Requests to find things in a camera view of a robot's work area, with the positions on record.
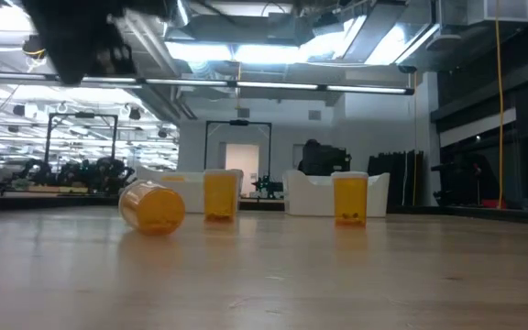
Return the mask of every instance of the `metal frame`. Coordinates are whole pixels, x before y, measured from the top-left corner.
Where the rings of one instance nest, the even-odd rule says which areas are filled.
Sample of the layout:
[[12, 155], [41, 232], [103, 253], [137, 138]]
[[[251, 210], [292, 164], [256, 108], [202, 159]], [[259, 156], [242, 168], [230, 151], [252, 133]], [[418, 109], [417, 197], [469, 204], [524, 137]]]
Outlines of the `metal frame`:
[[[211, 124], [228, 124], [232, 126], [233, 120], [207, 120], [205, 123], [205, 146], [204, 146], [204, 153], [203, 153], [203, 169], [207, 170], [207, 143], [209, 142], [209, 126]], [[247, 122], [247, 125], [264, 125], [268, 127], [269, 135], [268, 135], [268, 175], [270, 175], [270, 164], [271, 164], [271, 156], [272, 156], [272, 123], [268, 122]]]
[[52, 136], [52, 129], [54, 129], [56, 126], [54, 123], [52, 123], [52, 119], [54, 117], [60, 116], [63, 118], [73, 116], [76, 118], [95, 118], [95, 117], [105, 117], [105, 118], [113, 118], [114, 119], [114, 132], [112, 136], [112, 143], [111, 143], [111, 159], [114, 160], [116, 158], [116, 140], [117, 140], [117, 120], [118, 115], [97, 115], [97, 114], [89, 114], [89, 113], [76, 113], [76, 114], [59, 114], [59, 113], [52, 113], [49, 114], [48, 118], [48, 130], [46, 132], [46, 149], [44, 150], [44, 162], [48, 164], [49, 157], [50, 157], [50, 139]]
[[[0, 83], [36, 84], [45, 86], [62, 86], [56, 74], [0, 72]], [[191, 86], [191, 87], [227, 87], [227, 88], [264, 88], [307, 92], [338, 92], [356, 94], [413, 95], [415, 90], [408, 87], [376, 85], [332, 85], [326, 83], [296, 82], [242, 82], [214, 81], [196, 79], [163, 79], [163, 78], [122, 78], [122, 77], [84, 77], [75, 87], [96, 86], [105, 88], [140, 89], [144, 86]]]

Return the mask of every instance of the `ceiling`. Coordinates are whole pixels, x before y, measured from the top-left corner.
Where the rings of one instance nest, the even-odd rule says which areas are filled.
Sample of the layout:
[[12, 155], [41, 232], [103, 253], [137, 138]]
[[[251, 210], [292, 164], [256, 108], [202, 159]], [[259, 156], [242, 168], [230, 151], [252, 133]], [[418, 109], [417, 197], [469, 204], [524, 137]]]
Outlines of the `ceiling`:
[[[479, 54], [494, 47], [493, 23], [470, 21], [468, 12], [468, 0], [444, 1], [445, 5], [439, 11], [433, 8], [431, 0], [409, 0], [400, 1], [406, 5], [384, 6], [381, 11], [378, 5], [372, 7], [374, 1], [352, 1], [342, 8], [338, 17], [344, 21], [359, 15], [368, 18], [361, 28], [369, 30], [370, 34], [376, 35], [366, 39], [355, 40], [362, 46], [355, 48], [366, 55], [374, 54], [375, 62], [392, 61], [385, 60], [393, 53], [393, 46], [384, 39], [397, 38], [404, 45], [413, 39], [429, 23], [432, 17], [443, 26], [442, 33], [457, 34], [461, 40], [446, 49], [432, 51], [427, 50], [425, 45], [429, 38], [420, 48], [412, 53], [402, 64], [414, 65], [423, 71], [450, 70], [457, 66], [465, 65], [473, 61]], [[343, 59], [332, 59], [329, 55], [315, 55], [309, 57], [306, 63], [288, 62], [284, 64], [265, 64], [244, 62], [241, 68], [236, 62], [229, 60], [207, 60], [203, 66], [207, 70], [196, 70], [196, 63], [176, 59], [176, 56], [166, 46], [164, 41], [179, 43], [209, 43], [223, 44], [232, 53], [237, 54], [243, 44], [259, 43], [262, 38], [268, 43], [292, 43], [294, 45], [310, 44], [314, 35], [311, 32], [311, 22], [315, 21], [321, 13], [335, 9], [334, 1], [301, 1], [296, 5], [290, 0], [281, 0], [276, 3], [265, 3], [261, 1], [210, 1], [215, 6], [230, 15], [236, 24], [225, 22], [220, 16], [195, 3], [190, 3], [191, 19], [185, 27], [169, 27], [165, 29], [163, 21], [154, 16], [144, 16], [136, 13], [128, 13], [126, 19], [118, 20], [116, 23], [122, 31], [126, 42], [132, 47], [134, 58], [138, 67], [138, 74], [142, 77], [183, 77], [195, 79], [238, 79], [242, 81], [257, 82], [290, 82], [290, 83], [335, 83], [335, 84], [369, 84], [377, 86], [408, 86], [409, 77], [400, 73], [394, 65], [365, 65], [364, 61], [349, 60], [358, 59], [359, 54], [352, 54], [350, 49]], [[0, 50], [8, 48], [9, 51], [0, 51], [0, 71], [2, 72], [25, 72], [32, 66], [21, 51], [23, 40], [30, 33], [29, 24], [23, 24], [17, 18], [18, 12], [13, 13], [13, 8], [7, 8], [5, 20], [0, 20]], [[372, 16], [381, 15], [380, 22], [371, 20]], [[504, 39], [509, 38], [518, 30], [526, 26], [526, 23], [503, 22], [501, 34]], [[235, 43], [234, 40], [243, 40], [243, 43]], [[321, 46], [333, 42], [330, 39], [323, 40]], [[267, 53], [266, 56], [273, 57], [275, 51]], [[50, 63], [32, 68], [33, 72], [54, 73]], [[305, 91], [290, 91], [279, 89], [235, 89], [206, 88], [206, 87], [144, 87], [140, 90], [127, 91], [138, 98], [157, 119], [172, 122], [176, 125], [182, 120], [209, 119], [211, 116], [220, 118], [218, 111], [228, 109], [227, 102], [219, 102], [225, 99], [256, 99], [274, 100], [277, 103], [289, 100], [293, 101], [320, 101], [325, 106], [333, 106], [339, 97], [339, 93], [319, 93]], [[212, 101], [210, 108], [213, 114], [200, 110], [202, 116], [197, 116], [189, 105], [201, 104], [193, 99], [204, 99]]]

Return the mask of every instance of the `table surface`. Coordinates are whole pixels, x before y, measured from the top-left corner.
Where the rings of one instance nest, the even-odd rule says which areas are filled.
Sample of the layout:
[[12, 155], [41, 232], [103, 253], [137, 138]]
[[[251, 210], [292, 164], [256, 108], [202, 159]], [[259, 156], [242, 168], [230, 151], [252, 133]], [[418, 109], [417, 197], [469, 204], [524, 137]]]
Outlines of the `table surface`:
[[392, 215], [0, 213], [0, 329], [528, 329], [528, 225]]

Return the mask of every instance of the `wall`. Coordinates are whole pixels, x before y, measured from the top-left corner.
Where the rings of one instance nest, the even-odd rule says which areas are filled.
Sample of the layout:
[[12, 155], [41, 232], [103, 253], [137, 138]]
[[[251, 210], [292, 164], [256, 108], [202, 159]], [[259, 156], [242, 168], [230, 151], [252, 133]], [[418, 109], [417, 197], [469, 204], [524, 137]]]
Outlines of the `wall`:
[[[208, 140], [207, 168], [218, 168], [219, 145], [221, 142], [233, 144], [252, 144], [259, 146], [259, 176], [268, 168], [268, 129], [261, 126], [230, 126], [211, 124]], [[183, 122], [180, 127], [178, 171], [204, 170], [204, 133], [205, 122]], [[286, 170], [292, 169], [292, 147], [304, 144], [314, 138], [322, 144], [332, 144], [330, 126], [292, 126], [273, 124], [271, 175], [281, 180]]]
[[[205, 98], [188, 98], [187, 105], [201, 119], [229, 120], [237, 118], [237, 101], [222, 99], [210, 101]], [[243, 99], [240, 106], [250, 109], [250, 121], [290, 124], [295, 126], [330, 125], [333, 107], [320, 100], [267, 100]], [[310, 121], [309, 110], [321, 111], [321, 121]]]
[[421, 200], [435, 205], [433, 192], [440, 182], [431, 167], [439, 164], [439, 136], [430, 114], [438, 107], [437, 76], [427, 72], [420, 78], [416, 114], [415, 96], [345, 94], [335, 104], [331, 137], [352, 155], [352, 171], [366, 171], [369, 157], [381, 152], [423, 151]]
[[413, 148], [409, 96], [351, 93], [344, 98], [344, 115], [334, 121], [332, 137], [352, 155], [352, 171], [366, 171], [370, 156]]

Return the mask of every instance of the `pipe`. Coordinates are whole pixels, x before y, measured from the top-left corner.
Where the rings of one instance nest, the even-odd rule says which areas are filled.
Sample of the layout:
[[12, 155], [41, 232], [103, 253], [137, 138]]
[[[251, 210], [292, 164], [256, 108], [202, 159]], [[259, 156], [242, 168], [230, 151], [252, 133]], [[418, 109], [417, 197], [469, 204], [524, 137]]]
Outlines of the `pipe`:
[[189, 119], [192, 119], [192, 120], [196, 120], [197, 119], [197, 116], [194, 114], [193, 110], [191, 110], [191, 108], [184, 102], [184, 101], [181, 101], [180, 99], [176, 101], [179, 105], [179, 107], [189, 115]]

